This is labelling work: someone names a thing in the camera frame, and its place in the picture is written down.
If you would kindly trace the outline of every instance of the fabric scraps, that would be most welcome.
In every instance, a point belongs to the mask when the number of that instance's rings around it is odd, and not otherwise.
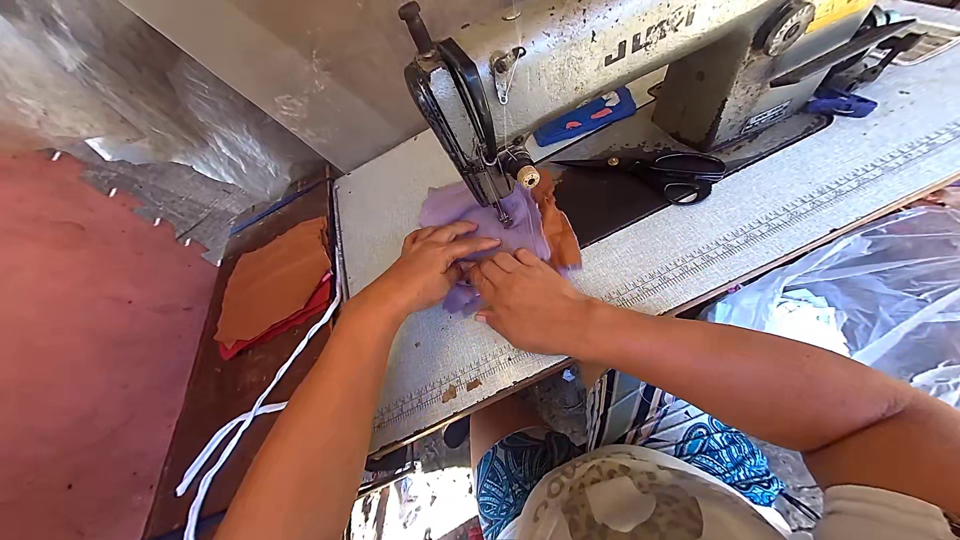
[[[293,315],[290,315],[286,319],[283,319],[278,323],[274,323],[271,327],[254,339],[238,339],[229,347],[223,343],[218,343],[220,346],[220,357],[224,360],[229,360],[234,356],[237,356],[241,351],[247,349],[251,345],[269,341],[292,329],[294,326],[305,323],[307,319],[316,315],[317,313],[326,310],[326,308],[330,305],[330,282],[332,281],[330,277],[332,275],[333,274],[329,272],[326,273],[320,283],[320,286],[317,287],[317,290],[314,291],[313,296],[311,296],[310,300],[307,301],[306,306],[295,312]]]
[[[493,256],[497,251],[512,253],[519,248],[526,248],[541,260],[548,261],[557,270],[579,268],[580,248],[576,236],[573,235],[566,216],[556,207],[553,183],[548,181],[546,184],[549,186],[545,186],[540,192],[532,192],[517,185],[513,193],[500,201],[503,209],[514,219],[514,224],[509,229],[505,229],[497,220],[493,209],[482,208],[476,202],[466,184],[458,182],[444,187],[431,187],[420,209],[420,226],[439,227],[465,220],[477,224],[477,230],[467,236],[487,236],[502,240],[498,248],[473,254],[467,257],[467,260],[482,260]],[[541,219],[541,209],[546,210],[547,220]],[[444,309],[450,313],[460,311],[470,315],[482,305],[483,301],[476,289],[465,282],[455,284],[444,298]]]
[[[227,281],[213,338],[231,349],[306,306],[330,271],[325,232],[325,217],[311,219],[242,255]]]
[[[557,198],[553,194],[556,183],[546,171],[540,171],[540,182],[534,186],[534,200],[540,209],[543,235],[550,246],[550,266],[556,270],[579,270],[583,267],[580,257],[580,242],[570,227],[566,214],[557,208]]]

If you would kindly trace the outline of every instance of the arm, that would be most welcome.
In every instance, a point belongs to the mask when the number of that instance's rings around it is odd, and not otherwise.
[[[410,313],[458,279],[456,258],[499,245],[457,222],[411,233],[400,258],[350,299],[317,363],[276,421],[217,530],[218,540],[343,536],[370,446],[387,355]]]
[[[771,334],[609,306],[523,250],[471,279],[490,305],[478,319],[520,349],[646,380],[802,452],[824,488],[868,485],[960,510],[960,412],[877,370]]]

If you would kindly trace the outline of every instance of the red fabric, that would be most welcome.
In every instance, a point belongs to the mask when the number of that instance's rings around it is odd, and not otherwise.
[[[330,278],[330,274],[327,273],[320,282],[320,286],[317,287],[317,290],[313,292],[313,295],[310,296],[310,300],[306,302],[306,305],[303,306],[299,311],[294,312],[292,315],[283,319],[278,323],[274,323],[273,326],[269,327],[263,333],[255,337],[254,339],[241,339],[233,343],[232,347],[227,347],[223,343],[217,343],[220,346],[220,356],[224,360],[229,360],[234,356],[237,356],[240,351],[243,351],[251,345],[257,343],[263,343],[269,339],[273,339],[278,335],[292,329],[298,324],[306,322],[307,319],[325,311],[330,306],[330,286],[333,280]]]

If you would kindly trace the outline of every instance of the ruler markings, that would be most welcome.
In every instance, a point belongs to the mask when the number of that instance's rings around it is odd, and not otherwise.
[[[958,138],[960,122],[952,122],[930,135],[905,143],[867,165],[857,167],[746,225],[736,227],[713,241],[698,246],[682,257],[666,262],[658,269],[642,274],[632,282],[617,286],[603,297],[603,300],[621,307],[633,307],[674,284],[703,272],[718,261],[733,257],[769,236],[803,223],[812,215],[849,199],[856,191],[869,186],[883,175],[894,172]],[[373,430],[381,430],[439,403],[450,385],[459,391],[470,381],[483,381],[530,356],[531,354],[509,345],[483,354],[453,373],[434,379],[393,403],[380,407],[373,418]]]

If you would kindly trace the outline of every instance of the blue patterned fabric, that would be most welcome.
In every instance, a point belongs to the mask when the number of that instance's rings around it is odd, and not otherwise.
[[[688,428],[673,455],[723,480],[754,504],[771,506],[786,489],[756,444],[712,416]]]
[[[475,472],[484,538],[496,538],[520,515],[537,482],[580,454],[566,435],[544,428],[517,431],[489,449]]]
[[[723,480],[751,503],[770,506],[786,486],[740,430],[635,377],[609,370],[587,395],[587,451],[632,444],[673,455]],[[582,454],[570,439],[545,428],[508,435],[475,471],[484,538],[493,540],[523,510],[551,470]]]

